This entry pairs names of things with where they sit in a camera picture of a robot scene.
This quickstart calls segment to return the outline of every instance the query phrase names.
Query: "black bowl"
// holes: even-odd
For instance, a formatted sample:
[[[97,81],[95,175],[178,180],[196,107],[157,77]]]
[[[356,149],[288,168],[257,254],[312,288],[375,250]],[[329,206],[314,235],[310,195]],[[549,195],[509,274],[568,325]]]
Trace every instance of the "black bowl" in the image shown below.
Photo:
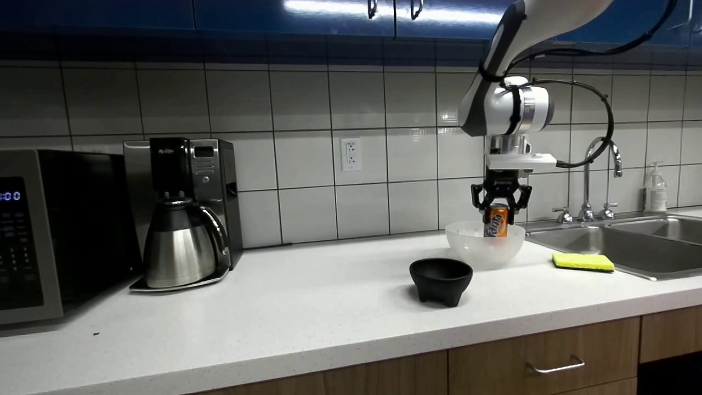
[[[419,301],[435,301],[456,308],[474,271],[456,259],[422,259],[411,265]]]

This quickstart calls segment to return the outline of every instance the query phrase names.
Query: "microwave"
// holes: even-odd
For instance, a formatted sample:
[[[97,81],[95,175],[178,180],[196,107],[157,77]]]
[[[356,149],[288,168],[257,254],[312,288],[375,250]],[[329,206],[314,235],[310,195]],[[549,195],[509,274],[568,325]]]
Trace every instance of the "microwave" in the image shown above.
[[[0,152],[0,325],[62,319],[141,272],[120,156]]]

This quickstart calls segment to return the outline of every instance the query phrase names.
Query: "white countertop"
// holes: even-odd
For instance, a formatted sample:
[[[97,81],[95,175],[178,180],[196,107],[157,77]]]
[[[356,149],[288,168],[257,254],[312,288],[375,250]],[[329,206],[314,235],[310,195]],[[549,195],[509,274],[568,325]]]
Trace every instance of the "white countertop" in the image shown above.
[[[60,325],[0,332],[0,393],[193,393],[699,306],[702,276],[556,271],[524,243],[460,306],[422,306],[408,265],[443,235],[245,252],[219,286],[126,288]]]

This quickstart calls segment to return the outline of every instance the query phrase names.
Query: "electrical outlet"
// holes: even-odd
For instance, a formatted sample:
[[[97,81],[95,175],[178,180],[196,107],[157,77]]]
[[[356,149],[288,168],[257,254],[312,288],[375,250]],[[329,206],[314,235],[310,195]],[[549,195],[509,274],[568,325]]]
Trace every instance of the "electrical outlet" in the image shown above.
[[[361,139],[342,139],[342,172],[365,170],[365,147]]]

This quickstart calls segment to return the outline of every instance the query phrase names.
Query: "wall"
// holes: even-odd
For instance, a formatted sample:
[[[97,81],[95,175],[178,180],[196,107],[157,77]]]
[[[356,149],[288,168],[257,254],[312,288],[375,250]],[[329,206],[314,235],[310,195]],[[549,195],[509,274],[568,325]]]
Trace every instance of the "wall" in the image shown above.
[[[483,139],[456,126],[456,103],[481,49],[442,62],[435,44],[412,47],[430,62],[381,49],[372,62],[2,62],[0,147],[120,152],[149,137],[235,140],[249,249],[440,230],[476,217],[470,184],[481,182]],[[646,164],[661,161],[669,206],[702,202],[702,72],[686,64],[533,64],[522,72],[596,85],[615,106],[626,175],[607,158],[592,164],[592,204],[641,210]],[[533,147],[579,161],[604,135],[602,106],[581,91],[554,89],[556,124]],[[344,172],[340,147],[363,147],[363,170]],[[521,221],[579,210],[579,172],[537,172]]]

